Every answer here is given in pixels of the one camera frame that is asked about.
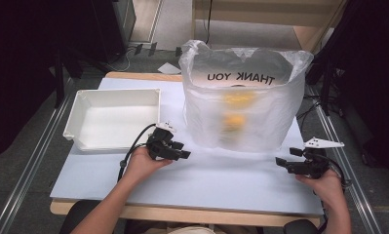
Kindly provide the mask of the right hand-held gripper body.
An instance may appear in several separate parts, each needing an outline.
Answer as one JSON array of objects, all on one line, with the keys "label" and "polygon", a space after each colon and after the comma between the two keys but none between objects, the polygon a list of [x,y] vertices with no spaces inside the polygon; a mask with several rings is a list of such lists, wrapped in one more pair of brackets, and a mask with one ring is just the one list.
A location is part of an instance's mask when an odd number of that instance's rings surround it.
[{"label": "right hand-held gripper body", "polygon": [[304,163],[308,167],[305,174],[312,178],[320,178],[327,170],[337,170],[340,176],[343,176],[343,170],[333,159],[326,155],[327,148],[343,147],[344,143],[341,141],[332,141],[312,137],[303,143],[302,149],[305,158]]}]

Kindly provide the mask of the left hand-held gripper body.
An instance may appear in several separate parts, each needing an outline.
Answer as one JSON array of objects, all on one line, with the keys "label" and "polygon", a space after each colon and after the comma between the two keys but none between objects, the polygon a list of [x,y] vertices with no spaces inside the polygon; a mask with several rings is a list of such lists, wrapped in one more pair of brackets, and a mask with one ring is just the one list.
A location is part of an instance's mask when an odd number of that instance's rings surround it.
[{"label": "left hand-held gripper body", "polygon": [[174,131],[175,129],[168,122],[155,125],[155,130],[146,142],[148,154],[153,160],[157,157],[169,160],[176,159],[175,150],[172,148]]}]

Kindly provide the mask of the translucent plastic bag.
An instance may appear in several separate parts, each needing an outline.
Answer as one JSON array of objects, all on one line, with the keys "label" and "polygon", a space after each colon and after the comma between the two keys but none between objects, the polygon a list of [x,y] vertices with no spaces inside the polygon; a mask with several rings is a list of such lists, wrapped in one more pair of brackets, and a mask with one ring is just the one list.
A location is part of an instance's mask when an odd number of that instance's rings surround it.
[{"label": "translucent plastic bag", "polygon": [[[179,66],[188,133],[203,147],[243,152],[280,148],[302,103],[313,58],[306,51],[213,50],[203,41],[186,42]],[[247,118],[237,142],[220,138],[226,113]]]}]

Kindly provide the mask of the yellow drink carton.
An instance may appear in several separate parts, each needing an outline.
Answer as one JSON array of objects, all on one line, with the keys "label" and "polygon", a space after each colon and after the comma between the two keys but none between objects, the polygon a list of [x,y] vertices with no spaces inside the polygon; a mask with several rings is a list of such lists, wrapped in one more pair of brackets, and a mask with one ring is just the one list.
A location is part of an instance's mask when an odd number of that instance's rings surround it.
[{"label": "yellow drink carton", "polygon": [[223,142],[237,142],[241,139],[247,118],[238,113],[226,113],[222,118],[220,138]]}]

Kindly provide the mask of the person's left hand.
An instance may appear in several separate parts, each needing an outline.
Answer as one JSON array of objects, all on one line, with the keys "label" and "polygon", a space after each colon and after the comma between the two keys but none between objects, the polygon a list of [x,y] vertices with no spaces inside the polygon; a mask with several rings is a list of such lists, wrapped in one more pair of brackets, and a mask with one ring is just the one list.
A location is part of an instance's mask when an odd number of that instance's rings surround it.
[{"label": "person's left hand", "polygon": [[124,177],[128,181],[139,183],[172,162],[169,159],[154,160],[150,157],[146,147],[139,147],[133,152]]}]

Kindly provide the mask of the person's right hand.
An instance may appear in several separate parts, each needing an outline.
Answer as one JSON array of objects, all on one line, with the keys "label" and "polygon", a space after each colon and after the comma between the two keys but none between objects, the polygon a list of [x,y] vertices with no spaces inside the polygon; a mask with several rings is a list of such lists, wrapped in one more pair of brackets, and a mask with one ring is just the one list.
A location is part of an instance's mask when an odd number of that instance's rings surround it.
[{"label": "person's right hand", "polygon": [[295,178],[311,187],[328,209],[337,211],[347,208],[340,177],[335,171],[327,170],[320,178],[310,178],[306,175],[297,175]]}]

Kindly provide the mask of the white table board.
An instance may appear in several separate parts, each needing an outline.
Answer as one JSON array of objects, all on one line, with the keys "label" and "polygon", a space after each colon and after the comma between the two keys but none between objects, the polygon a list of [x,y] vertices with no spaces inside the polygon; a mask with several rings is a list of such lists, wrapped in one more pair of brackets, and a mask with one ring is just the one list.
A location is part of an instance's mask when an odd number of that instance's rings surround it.
[{"label": "white table board", "polygon": [[[129,198],[138,210],[148,208],[221,213],[320,216],[319,198],[275,163],[295,161],[291,147],[303,145],[292,123],[278,151],[241,153],[190,144],[187,160],[157,171]],[[51,192],[51,212],[67,213],[78,199],[102,199],[118,176],[120,154],[94,154],[72,148]]]}]

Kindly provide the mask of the white plastic bin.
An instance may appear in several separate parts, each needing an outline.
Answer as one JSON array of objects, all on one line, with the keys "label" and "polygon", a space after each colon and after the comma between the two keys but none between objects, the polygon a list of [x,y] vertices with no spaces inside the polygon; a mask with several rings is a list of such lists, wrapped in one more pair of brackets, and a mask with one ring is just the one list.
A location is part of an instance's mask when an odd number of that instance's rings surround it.
[{"label": "white plastic bin", "polygon": [[82,151],[122,150],[160,119],[159,89],[80,90],[63,136]]}]

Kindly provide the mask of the wooden table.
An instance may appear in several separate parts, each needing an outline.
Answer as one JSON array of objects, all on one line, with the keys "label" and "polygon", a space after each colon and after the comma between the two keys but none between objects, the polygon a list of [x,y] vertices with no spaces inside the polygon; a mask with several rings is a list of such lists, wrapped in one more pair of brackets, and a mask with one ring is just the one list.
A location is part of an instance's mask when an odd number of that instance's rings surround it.
[{"label": "wooden table", "polygon": [[[171,125],[177,129],[175,138],[177,141],[182,141],[185,144],[186,150],[190,144],[197,145],[191,135],[186,132],[186,126],[183,121],[183,89],[180,82],[180,75],[164,75],[155,73],[129,73],[129,72],[109,72],[102,78],[98,87],[99,90],[123,90],[132,88],[159,88],[161,90],[161,120],[171,121]],[[121,160],[126,153],[122,150],[103,150],[103,151],[82,151],[94,154],[120,154]],[[241,153],[269,153],[272,151],[260,152],[242,152]],[[283,226],[289,221],[307,218],[313,223],[320,223],[320,216],[302,216],[302,215],[272,215],[272,214],[255,214],[255,213],[221,213],[221,212],[203,212],[203,211],[188,211],[188,210],[172,210],[172,209],[157,209],[148,208],[138,210],[130,205],[129,199],[127,205],[123,208],[121,217],[126,219],[145,219],[145,220],[164,220],[164,221],[179,221],[179,222],[202,222],[211,224],[243,224],[255,226]]]}]

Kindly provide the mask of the black metal stand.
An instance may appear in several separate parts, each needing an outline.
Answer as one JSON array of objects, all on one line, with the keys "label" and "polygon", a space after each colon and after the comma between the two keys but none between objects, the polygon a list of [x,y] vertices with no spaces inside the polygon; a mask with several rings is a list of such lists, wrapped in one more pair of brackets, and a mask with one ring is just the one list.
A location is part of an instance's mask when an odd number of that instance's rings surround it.
[{"label": "black metal stand", "polygon": [[79,64],[81,54],[70,47],[60,47],[55,53],[55,78],[56,78],[56,103],[55,108],[59,108],[64,99],[64,79],[63,70],[74,78],[80,78],[83,70]]},{"label": "black metal stand", "polygon": [[336,74],[335,62],[325,53],[319,52],[314,56],[309,69],[306,72],[305,81],[308,85],[316,85],[320,79],[323,79],[323,85],[320,93],[320,104],[324,113],[329,116],[329,98],[332,79]]}]

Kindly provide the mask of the white paper sheet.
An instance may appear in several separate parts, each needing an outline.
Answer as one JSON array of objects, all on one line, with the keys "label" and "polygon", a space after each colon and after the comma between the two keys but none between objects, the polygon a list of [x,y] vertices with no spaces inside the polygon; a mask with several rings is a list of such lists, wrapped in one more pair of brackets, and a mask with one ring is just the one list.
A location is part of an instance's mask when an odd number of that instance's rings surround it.
[{"label": "white paper sheet", "polygon": [[169,74],[169,75],[177,75],[181,72],[179,68],[176,66],[166,62],[163,65],[161,65],[158,70],[163,74]]}]

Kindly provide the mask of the person's beige clothing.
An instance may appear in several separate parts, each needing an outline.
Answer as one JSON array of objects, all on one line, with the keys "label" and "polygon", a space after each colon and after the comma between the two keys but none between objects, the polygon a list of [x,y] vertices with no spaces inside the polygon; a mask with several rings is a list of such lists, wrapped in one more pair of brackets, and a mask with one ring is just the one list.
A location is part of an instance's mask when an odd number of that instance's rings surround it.
[{"label": "person's beige clothing", "polygon": [[168,234],[216,234],[213,230],[204,226],[187,226],[175,229]]}]

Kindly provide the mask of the dark cabinet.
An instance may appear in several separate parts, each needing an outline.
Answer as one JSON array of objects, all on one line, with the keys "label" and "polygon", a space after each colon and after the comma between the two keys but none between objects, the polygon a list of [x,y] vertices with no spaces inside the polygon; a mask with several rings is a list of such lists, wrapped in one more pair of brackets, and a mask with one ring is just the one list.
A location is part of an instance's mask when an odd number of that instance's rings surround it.
[{"label": "dark cabinet", "polygon": [[101,60],[112,62],[123,55],[130,44],[136,24],[133,0],[92,0],[97,20]]}]

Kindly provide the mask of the wooden shelf unit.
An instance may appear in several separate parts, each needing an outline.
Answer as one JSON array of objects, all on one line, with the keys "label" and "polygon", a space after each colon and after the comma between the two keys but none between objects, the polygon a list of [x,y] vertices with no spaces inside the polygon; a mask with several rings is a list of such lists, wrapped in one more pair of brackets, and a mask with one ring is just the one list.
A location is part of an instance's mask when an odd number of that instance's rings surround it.
[{"label": "wooden shelf unit", "polygon": [[291,25],[300,48],[315,53],[348,0],[192,0],[193,19]]}]

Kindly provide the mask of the aluminium floor rail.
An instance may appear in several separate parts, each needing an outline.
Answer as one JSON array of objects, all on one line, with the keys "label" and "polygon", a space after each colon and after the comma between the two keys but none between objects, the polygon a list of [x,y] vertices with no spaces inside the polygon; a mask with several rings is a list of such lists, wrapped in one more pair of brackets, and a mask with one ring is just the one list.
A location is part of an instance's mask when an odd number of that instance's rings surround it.
[{"label": "aluminium floor rail", "polygon": [[[331,117],[327,116],[323,109],[319,106],[316,107],[317,115],[329,140],[340,141],[340,138],[335,130],[335,127],[331,121]],[[372,210],[369,199],[367,198],[355,172],[348,160],[347,154],[342,147],[334,148],[332,150],[337,163],[343,170],[345,177],[352,181],[352,184],[348,187],[349,194],[351,195],[356,213],[358,214],[367,234],[384,234],[380,224]]]},{"label": "aluminium floor rail", "polygon": [[32,180],[34,179],[48,146],[55,134],[58,124],[65,112],[72,95],[64,97],[58,107],[56,107],[47,122],[44,132],[40,136],[30,158],[24,167],[18,182],[6,200],[5,206],[0,214],[0,234],[7,234],[12,225],[20,205],[27,193]]}]

